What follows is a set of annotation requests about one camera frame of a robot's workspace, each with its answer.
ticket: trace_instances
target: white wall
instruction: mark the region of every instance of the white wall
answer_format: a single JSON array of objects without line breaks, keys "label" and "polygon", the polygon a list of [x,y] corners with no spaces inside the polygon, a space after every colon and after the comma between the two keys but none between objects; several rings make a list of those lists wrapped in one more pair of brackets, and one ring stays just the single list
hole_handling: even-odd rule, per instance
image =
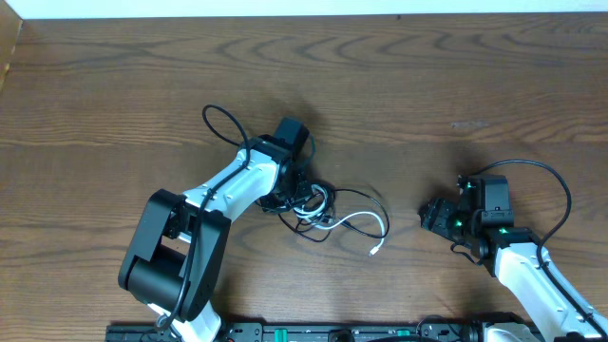
[{"label": "white wall", "polygon": [[608,11],[608,0],[7,0],[24,19]]}]

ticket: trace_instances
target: black elbow bracket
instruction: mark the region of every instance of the black elbow bracket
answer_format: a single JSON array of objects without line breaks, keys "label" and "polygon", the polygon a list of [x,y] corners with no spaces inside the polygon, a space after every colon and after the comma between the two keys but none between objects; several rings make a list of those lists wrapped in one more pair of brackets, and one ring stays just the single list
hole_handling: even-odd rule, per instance
[{"label": "black elbow bracket", "polygon": [[[162,236],[189,235],[198,210],[183,195],[163,189],[152,195],[126,251],[119,285],[144,304],[172,311],[180,292],[185,255],[162,245]],[[195,319],[213,294],[230,231],[231,220],[219,211],[203,212],[201,222],[189,286],[177,317],[180,321]]]}]

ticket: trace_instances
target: white backdrop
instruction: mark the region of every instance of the white backdrop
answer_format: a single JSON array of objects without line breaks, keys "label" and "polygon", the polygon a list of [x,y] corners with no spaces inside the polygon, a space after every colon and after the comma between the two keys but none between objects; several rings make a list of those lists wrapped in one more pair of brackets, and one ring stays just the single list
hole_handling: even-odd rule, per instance
[{"label": "white backdrop", "polygon": [[23,19],[608,11],[608,0],[7,0]]}]

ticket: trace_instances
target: green component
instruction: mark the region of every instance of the green component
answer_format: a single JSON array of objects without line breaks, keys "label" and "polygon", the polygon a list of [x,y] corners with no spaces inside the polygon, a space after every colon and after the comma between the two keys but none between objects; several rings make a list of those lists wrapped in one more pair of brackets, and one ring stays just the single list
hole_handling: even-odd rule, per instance
[{"label": "green component", "polygon": [[275,330],[275,342],[287,342],[287,329]]}]

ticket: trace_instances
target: wooden table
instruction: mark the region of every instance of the wooden table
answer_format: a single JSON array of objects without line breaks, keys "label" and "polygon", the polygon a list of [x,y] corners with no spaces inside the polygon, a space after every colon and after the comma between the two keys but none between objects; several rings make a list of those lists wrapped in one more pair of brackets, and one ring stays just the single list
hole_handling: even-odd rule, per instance
[{"label": "wooden table", "polygon": [[[608,15],[197,18],[25,23],[0,95],[0,330],[9,340],[102,340],[154,315],[117,284],[148,197],[195,187],[235,150],[209,103],[251,135],[302,120],[314,171],[376,192],[386,246],[339,229],[295,236],[251,207],[230,233],[213,299],[269,322],[405,322],[522,306],[419,228],[428,198],[506,158],[547,162],[574,210],[548,247],[608,314]],[[217,129],[235,139],[229,121]],[[505,166],[519,226],[565,204],[540,169]],[[342,213],[368,204],[343,197]]]}]

